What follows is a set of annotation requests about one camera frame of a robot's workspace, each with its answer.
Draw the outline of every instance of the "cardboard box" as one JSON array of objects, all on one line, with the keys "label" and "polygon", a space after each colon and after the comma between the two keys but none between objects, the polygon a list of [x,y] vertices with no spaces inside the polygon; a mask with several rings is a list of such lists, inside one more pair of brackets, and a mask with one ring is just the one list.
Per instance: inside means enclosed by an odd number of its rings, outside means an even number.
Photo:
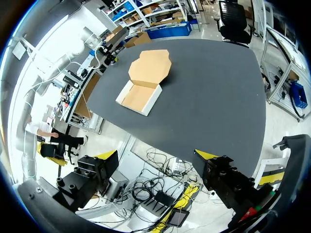
[{"label": "cardboard box", "polygon": [[181,11],[178,11],[173,14],[173,18],[178,18],[178,17],[183,17],[183,14],[181,13]]},{"label": "cardboard box", "polygon": [[170,19],[170,20],[165,20],[165,21],[161,21],[161,22],[152,22],[151,26],[167,24],[167,23],[180,23],[181,21],[184,21],[184,20],[183,19]]},{"label": "cardboard box", "polygon": [[292,70],[290,71],[288,77],[289,77],[289,79],[290,79],[291,81],[297,81],[297,80],[299,80],[299,76],[298,76],[295,72],[293,72]]},{"label": "cardboard box", "polygon": [[127,25],[129,25],[129,24],[131,24],[131,23],[134,23],[136,20],[134,19],[134,18],[132,18],[132,17],[129,17],[129,18],[126,18],[125,20],[124,20],[124,22],[127,24]]},{"label": "cardboard box", "polygon": [[167,50],[143,51],[129,68],[130,80],[118,95],[116,102],[147,116],[162,92],[160,82],[171,68]]},{"label": "cardboard box", "polygon": [[[85,87],[84,91],[83,91],[83,95],[84,95],[84,98],[86,99],[86,102],[88,100],[88,98],[90,97],[94,87],[96,86],[99,78],[101,76],[98,74],[98,73],[94,73],[93,76],[91,77],[91,80],[88,82],[87,86]],[[86,118],[90,118],[93,116],[93,114],[89,112],[87,106],[86,106],[86,102],[84,101],[84,98],[83,96],[80,97],[75,109],[74,109],[74,112],[76,114],[79,114],[83,117],[86,117]]]},{"label": "cardboard box", "polygon": [[151,7],[146,7],[144,9],[142,9],[142,12],[144,13],[144,15],[151,14],[152,13],[152,8]]},{"label": "cardboard box", "polygon": [[140,20],[140,16],[139,16],[139,14],[137,14],[137,13],[133,14],[132,17],[133,17],[135,20]]},{"label": "cardboard box", "polygon": [[151,39],[148,36],[148,33],[142,32],[137,34],[138,37],[133,36],[128,42],[125,43],[124,47],[130,48],[135,45],[141,45],[145,43],[150,43]]},{"label": "cardboard box", "polygon": [[116,27],[115,28],[115,30],[113,30],[112,31],[112,33],[109,35],[109,36],[107,36],[107,38],[106,38],[106,42],[108,42],[109,40],[111,40],[119,31],[121,31],[123,29],[123,27],[122,26],[118,26],[118,27]]}]

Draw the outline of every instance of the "blue box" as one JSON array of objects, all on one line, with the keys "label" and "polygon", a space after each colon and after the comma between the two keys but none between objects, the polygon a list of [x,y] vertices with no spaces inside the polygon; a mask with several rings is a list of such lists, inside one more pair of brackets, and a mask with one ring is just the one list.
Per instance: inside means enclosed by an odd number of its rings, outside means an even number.
[{"label": "blue box", "polygon": [[127,9],[128,12],[134,10],[134,7],[133,7],[132,4],[129,3],[129,2],[126,2],[126,3],[124,4],[124,7]]},{"label": "blue box", "polygon": [[305,90],[303,89],[303,86],[298,84],[298,83],[292,83],[291,84],[291,89],[290,89],[290,94],[294,100],[295,105],[298,108],[306,108],[308,106],[307,103],[307,97]]},{"label": "blue box", "polygon": [[171,37],[171,36],[188,36],[190,32],[192,31],[191,25],[189,22],[183,22],[186,23],[185,26],[179,26],[179,27],[164,27],[160,28],[158,30],[147,30],[147,33],[150,37],[150,39],[157,39],[157,38],[163,38],[163,37]]}]

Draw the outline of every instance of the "dark gray tabletop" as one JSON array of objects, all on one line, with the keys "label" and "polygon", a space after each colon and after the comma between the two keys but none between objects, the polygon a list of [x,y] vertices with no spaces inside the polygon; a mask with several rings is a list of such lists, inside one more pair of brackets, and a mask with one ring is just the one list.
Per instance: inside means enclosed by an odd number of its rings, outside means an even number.
[{"label": "dark gray tabletop", "polygon": [[[172,66],[149,115],[117,104],[132,61],[141,51],[161,49],[169,51]],[[104,72],[87,105],[139,140],[189,162],[193,150],[199,149],[231,157],[246,176],[257,165],[265,130],[265,93],[258,62],[248,48],[179,39],[125,49]]]}]

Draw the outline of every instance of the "white shirt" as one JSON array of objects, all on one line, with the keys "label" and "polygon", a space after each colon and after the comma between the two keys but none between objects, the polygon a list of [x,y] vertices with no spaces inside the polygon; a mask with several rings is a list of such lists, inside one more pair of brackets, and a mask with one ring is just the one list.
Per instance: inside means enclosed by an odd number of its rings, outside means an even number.
[{"label": "white shirt", "polygon": [[[51,133],[52,127],[46,122],[30,122],[26,125],[26,130],[30,133],[38,135],[38,130],[42,130],[43,132]],[[43,137],[45,142],[49,142],[51,137]]]}]

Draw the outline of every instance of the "office chair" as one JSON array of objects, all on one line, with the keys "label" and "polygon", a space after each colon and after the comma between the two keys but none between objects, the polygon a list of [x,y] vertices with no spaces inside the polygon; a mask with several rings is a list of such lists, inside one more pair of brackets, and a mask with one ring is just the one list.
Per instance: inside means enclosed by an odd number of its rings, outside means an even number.
[{"label": "office chair", "polygon": [[[70,163],[74,165],[71,161],[71,154],[75,156],[79,156],[79,154],[73,153],[71,151],[71,148],[72,147],[69,147],[67,152],[68,152]],[[42,157],[51,157],[51,158],[63,160],[65,152],[66,152],[65,144],[58,144],[58,145],[46,144],[46,143],[41,144],[40,154],[42,155]]]},{"label": "office chair", "polygon": [[251,42],[255,28],[249,25],[250,34],[244,31],[247,27],[247,22],[243,6],[234,2],[219,1],[219,7],[221,20],[224,25],[219,27],[220,19],[215,18],[218,31],[225,39],[230,40],[226,42],[247,47],[243,44],[249,44]]}]

